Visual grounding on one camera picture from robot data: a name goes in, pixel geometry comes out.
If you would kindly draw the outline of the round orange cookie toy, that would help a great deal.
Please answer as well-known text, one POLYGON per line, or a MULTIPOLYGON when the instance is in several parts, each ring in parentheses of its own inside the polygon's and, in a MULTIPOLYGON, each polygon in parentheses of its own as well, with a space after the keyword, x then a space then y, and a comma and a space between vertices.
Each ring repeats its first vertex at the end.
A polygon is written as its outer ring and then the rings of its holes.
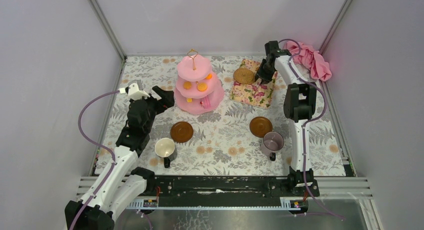
POLYGON ((191 83, 190 81, 185 81, 185 82, 183 83, 183 88, 184 88, 185 90, 189 90, 189 89, 191 89, 191 88, 192 88, 192 83, 191 83))

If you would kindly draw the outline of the pink cake slice toy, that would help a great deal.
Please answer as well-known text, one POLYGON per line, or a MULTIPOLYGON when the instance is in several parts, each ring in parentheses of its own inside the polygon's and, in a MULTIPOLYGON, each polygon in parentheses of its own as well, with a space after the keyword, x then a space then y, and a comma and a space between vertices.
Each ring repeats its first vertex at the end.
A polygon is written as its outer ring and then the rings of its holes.
POLYGON ((211 107, 210 100, 208 98, 203 98, 200 100, 199 104, 203 109, 209 109, 211 107))

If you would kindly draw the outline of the small orange cookie toy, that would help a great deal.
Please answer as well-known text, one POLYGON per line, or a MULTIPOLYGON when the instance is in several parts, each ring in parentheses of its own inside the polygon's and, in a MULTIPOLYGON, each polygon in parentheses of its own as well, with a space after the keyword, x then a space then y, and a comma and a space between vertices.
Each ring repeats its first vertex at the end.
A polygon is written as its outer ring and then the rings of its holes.
POLYGON ((200 92, 204 92, 208 89, 208 85, 204 82, 198 83, 197 84, 197 90, 200 92))

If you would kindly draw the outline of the orange star cookie toy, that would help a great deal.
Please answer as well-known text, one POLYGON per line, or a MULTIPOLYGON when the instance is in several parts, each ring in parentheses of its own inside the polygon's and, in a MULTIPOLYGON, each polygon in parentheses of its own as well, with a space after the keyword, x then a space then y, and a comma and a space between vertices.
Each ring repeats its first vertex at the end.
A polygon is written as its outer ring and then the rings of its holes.
POLYGON ((210 79, 212 79, 212 77, 213 77, 213 74, 212 73, 209 73, 207 75, 207 77, 205 78, 205 80, 210 80, 210 79))

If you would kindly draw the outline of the floral rectangular serving tray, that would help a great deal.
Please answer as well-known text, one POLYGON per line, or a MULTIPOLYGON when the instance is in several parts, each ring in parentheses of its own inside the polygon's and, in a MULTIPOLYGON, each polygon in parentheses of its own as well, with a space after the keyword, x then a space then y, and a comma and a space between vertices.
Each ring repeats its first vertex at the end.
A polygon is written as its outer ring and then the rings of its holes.
POLYGON ((253 97, 253 92, 256 89, 256 85, 261 82, 260 79, 252 84, 240 84, 234 81, 229 93, 229 99, 254 107, 268 109, 272 103, 277 77, 278 72, 276 71, 272 77, 272 81, 268 84, 262 84, 261 91, 259 91, 255 97, 253 97))

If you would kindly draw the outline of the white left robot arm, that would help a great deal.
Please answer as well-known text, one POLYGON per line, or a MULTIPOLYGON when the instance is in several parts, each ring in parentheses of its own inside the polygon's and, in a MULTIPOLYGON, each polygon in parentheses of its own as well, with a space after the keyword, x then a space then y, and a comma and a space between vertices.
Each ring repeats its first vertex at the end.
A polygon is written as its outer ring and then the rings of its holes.
POLYGON ((157 85, 152 90, 159 95, 159 99, 134 84, 102 94, 102 97, 126 94, 130 99, 127 120, 114 149, 90 139, 82 130, 82 125, 78 124, 81 135, 107 150, 111 158, 108 161, 109 169, 102 171, 89 190, 79 200, 71 200, 66 205, 67 230, 112 230, 116 219, 129 203, 140 194, 148 196, 154 192, 155 174, 143 167, 133 169, 125 184, 119 186, 149 143, 155 117, 175 104, 172 90, 163 90, 157 85))

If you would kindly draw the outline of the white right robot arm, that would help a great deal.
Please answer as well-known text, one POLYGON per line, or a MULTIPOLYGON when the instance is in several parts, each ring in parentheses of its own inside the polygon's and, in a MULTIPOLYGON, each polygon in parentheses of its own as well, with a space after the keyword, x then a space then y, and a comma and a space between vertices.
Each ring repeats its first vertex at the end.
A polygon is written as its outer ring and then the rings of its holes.
POLYGON ((272 81, 277 72, 287 85, 283 103, 284 116, 289 120, 292 140, 292 161, 286 180, 287 191, 301 195, 314 182, 309 156, 309 123, 316 111, 317 86, 303 78, 295 66, 293 55, 281 49, 277 40, 264 45, 266 58, 262 60, 254 80, 261 84, 272 81))

